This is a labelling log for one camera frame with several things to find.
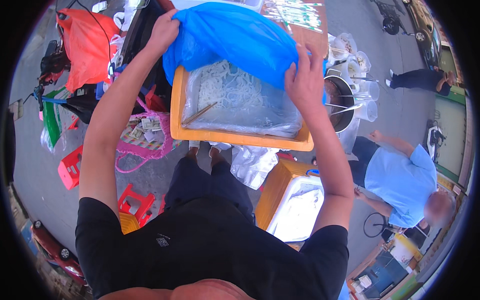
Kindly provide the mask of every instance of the pedestrian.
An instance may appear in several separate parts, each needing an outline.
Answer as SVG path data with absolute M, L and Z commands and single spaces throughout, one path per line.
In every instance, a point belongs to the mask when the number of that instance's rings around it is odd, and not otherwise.
M 336 299 L 347 275 L 353 181 L 320 101 L 323 58 L 308 45 L 297 45 L 298 68 L 292 63 L 285 72 L 285 87 L 317 145 L 324 202 L 300 252 L 255 226 L 247 189 L 218 149 L 210 150 L 211 175 L 198 167 L 198 142 L 175 167 L 165 211 L 122 234 L 115 150 L 142 83 L 177 37 L 175 12 L 158 18 L 146 46 L 100 99 L 85 135 L 75 245 L 93 297 Z
M 357 137 L 353 154 L 358 161 L 349 161 L 353 182 L 382 198 L 375 200 L 355 189 L 355 196 L 389 217 L 392 225 L 411 228 L 424 217 L 432 227 L 441 228 L 455 212 L 455 199 L 437 191 L 435 164 L 418 145 L 382 135 L 378 130 L 369 137 Z M 380 147 L 385 143 L 394 149 Z
M 393 89 L 398 87 L 414 88 L 418 87 L 427 91 L 439 93 L 448 96 L 450 88 L 456 83 L 456 75 L 452 71 L 444 72 L 437 66 L 430 69 L 413 70 L 400 75 L 394 74 L 389 70 L 392 81 L 385 79 L 385 84 Z

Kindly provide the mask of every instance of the red plastic bag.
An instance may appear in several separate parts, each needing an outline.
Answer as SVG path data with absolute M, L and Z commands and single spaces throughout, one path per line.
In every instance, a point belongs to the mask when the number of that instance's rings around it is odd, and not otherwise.
M 117 51 L 117 46 L 110 45 L 110 40 L 119 33 L 113 19 L 92 13 L 107 33 L 107 40 L 102 28 L 86 10 L 65 8 L 59 12 L 68 16 L 66 20 L 60 20 L 57 15 L 57 23 L 64 29 L 65 51 L 72 63 L 65 85 L 67 90 L 73 93 L 84 84 L 96 84 L 107 80 L 108 63 Z

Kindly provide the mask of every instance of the street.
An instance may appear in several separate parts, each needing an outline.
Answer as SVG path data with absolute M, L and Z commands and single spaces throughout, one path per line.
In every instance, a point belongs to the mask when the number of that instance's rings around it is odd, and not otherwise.
M 59 1 L 59 7 L 66 6 L 67 2 L 69 1 Z M 97 1 L 83 2 L 85 6 L 91 7 Z M 384 2 L 393 4 L 392 0 Z M 389 78 L 389 69 L 395 73 L 403 73 L 424 68 L 415 38 L 401 34 L 391 36 L 383 32 L 382 16 L 375 3 L 370 0 L 326 0 L 325 5 L 329 33 L 334 36 L 343 32 L 351 33 L 358 50 L 365 52 L 370 59 L 372 68 L 369 76 L 379 80 L 378 118 L 375 122 L 362 120 L 358 135 L 367 136 L 378 129 L 385 135 L 400 137 L 413 145 L 421 143 L 426 121 L 434 115 L 434 94 L 403 88 L 393 90 L 384 82 Z M 412 32 L 409 15 L 400 14 L 400 17 L 407 31 Z M 58 39 L 54 8 L 49 9 L 40 21 L 22 54 L 12 83 L 10 103 L 18 99 L 25 100 L 37 85 L 40 61 L 52 39 Z M 65 82 L 64 74 L 56 86 Z M 66 132 L 65 147 L 63 140 L 60 140 L 52 154 L 40 144 L 43 122 L 38 117 L 38 103 L 33 97 L 25 103 L 24 115 L 15 122 L 17 152 L 14 185 L 17 192 L 30 219 L 41 220 L 50 233 L 75 254 L 78 187 L 66 190 L 58 176 L 57 167 L 62 158 L 82 145 L 86 128 L 87 125 L 79 122 L 79 129 Z M 128 183 L 133 184 L 135 192 L 144 196 L 153 193 L 156 197 L 152 208 L 153 219 L 158 213 L 162 195 L 168 190 L 174 167 L 187 152 L 187 148 L 188 142 L 183 142 L 165 158 L 149 161 L 137 171 L 126 174 L 116 172 L 118 197 Z M 198 162 L 202 169 L 210 172 L 207 151 L 208 145 L 202 143 Z M 314 156 L 314 152 L 291 153 L 305 163 L 310 163 Z M 231 162 L 231 150 L 222 154 Z M 138 157 L 128 155 L 120 162 L 120 167 L 133 168 L 139 162 Z M 252 189 L 248 192 L 255 208 L 261 192 Z M 354 200 L 348 234 L 350 257 L 347 274 L 361 263 L 381 239 L 380 236 L 370 239 L 363 233 L 363 222 L 373 211 L 367 204 Z

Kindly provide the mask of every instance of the white noodles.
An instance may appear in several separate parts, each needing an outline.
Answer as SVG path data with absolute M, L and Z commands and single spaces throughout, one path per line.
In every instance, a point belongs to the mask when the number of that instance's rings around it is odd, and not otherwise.
M 243 109 L 262 106 L 260 80 L 222 60 L 202 70 L 198 110 L 215 103 L 219 109 Z

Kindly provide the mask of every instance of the red car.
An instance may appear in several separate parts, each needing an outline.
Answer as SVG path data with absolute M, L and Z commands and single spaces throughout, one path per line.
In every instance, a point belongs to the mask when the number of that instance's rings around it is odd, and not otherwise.
M 78 284 L 87 285 L 78 259 L 48 232 L 42 222 L 33 223 L 32 239 L 49 263 L 61 267 Z

